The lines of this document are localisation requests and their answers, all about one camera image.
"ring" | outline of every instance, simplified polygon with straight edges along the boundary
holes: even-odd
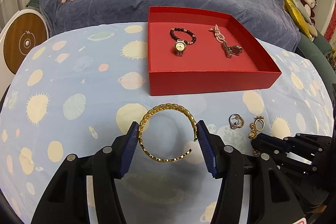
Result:
[[[179,106],[177,104],[161,104],[158,106],[153,107],[152,109],[150,109],[142,118],[142,120],[139,123],[139,144],[140,147],[142,148],[143,152],[145,152],[145,154],[150,157],[152,160],[155,160],[157,162],[174,162],[174,161],[178,161],[183,159],[184,157],[186,157],[188,154],[190,154],[190,152],[192,151],[191,149],[189,149],[186,153],[184,153],[183,155],[177,157],[177,158],[173,158],[173,159],[161,159],[161,158],[157,158],[155,156],[153,156],[151,153],[149,153],[145,146],[143,145],[142,142],[142,132],[143,132],[143,128],[145,126],[145,123],[149,120],[149,118],[162,110],[166,110],[166,109],[171,109],[171,110],[177,110],[181,113],[183,113],[185,116],[187,116],[187,118],[189,119],[191,126],[193,127],[194,130],[194,142],[197,141],[197,126],[196,126],[196,121],[194,119],[194,117],[190,114],[189,110],[187,110],[186,108],[184,108],[183,106]]]
[[[231,121],[232,116],[235,116],[236,120],[240,120],[240,123],[237,123],[237,122],[232,123],[232,121]],[[244,119],[239,114],[232,114],[229,117],[229,124],[230,124],[231,129],[242,128],[244,126],[244,123],[245,123]]]
[[[257,128],[257,122],[258,121],[261,121],[261,123],[262,123],[262,129],[258,129]],[[257,131],[262,131],[264,129],[264,127],[265,127],[264,117],[263,116],[257,116],[257,118],[256,118],[256,120],[254,122],[254,125],[255,125],[255,128],[256,128]]]

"silver screw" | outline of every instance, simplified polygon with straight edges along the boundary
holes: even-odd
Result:
[[[73,161],[75,158],[76,156],[74,154],[70,154],[69,156],[67,156],[68,161]]]
[[[261,154],[261,158],[262,158],[263,160],[269,160],[269,155],[266,154],[266,153],[262,153],[262,154]]]
[[[105,146],[105,147],[103,148],[103,152],[104,152],[105,154],[111,153],[111,152],[112,152],[112,147],[110,147],[110,146]]]
[[[226,146],[224,147],[224,151],[225,151],[225,152],[228,152],[228,153],[231,153],[231,152],[233,152],[233,148],[232,148],[232,146],[226,145]]]

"maroon plush toy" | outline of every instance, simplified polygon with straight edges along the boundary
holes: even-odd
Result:
[[[315,20],[313,20],[312,17],[315,16],[313,8],[317,5],[317,0],[301,0],[301,2],[310,17],[312,24],[315,25]]]

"watch dial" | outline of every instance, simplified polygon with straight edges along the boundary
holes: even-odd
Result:
[[[184,47],[185,47],[185,45],[182,42],[179,42],[179,43],[176,44],[176,49],[178,51],[184,50]]]

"silver ring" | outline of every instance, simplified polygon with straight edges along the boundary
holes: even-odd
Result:
[[[232,122],[231,121],[231,118],[232,117],[235,117],[236,120],[240,121],[239,123],[237,122]],[[239,114],[232,114],[230,117],[229,117],[229,124],[230,124],[230,128],[231,129],[237,129],[237,128],[242,128],[244,126],[244,119],[239,115]]]

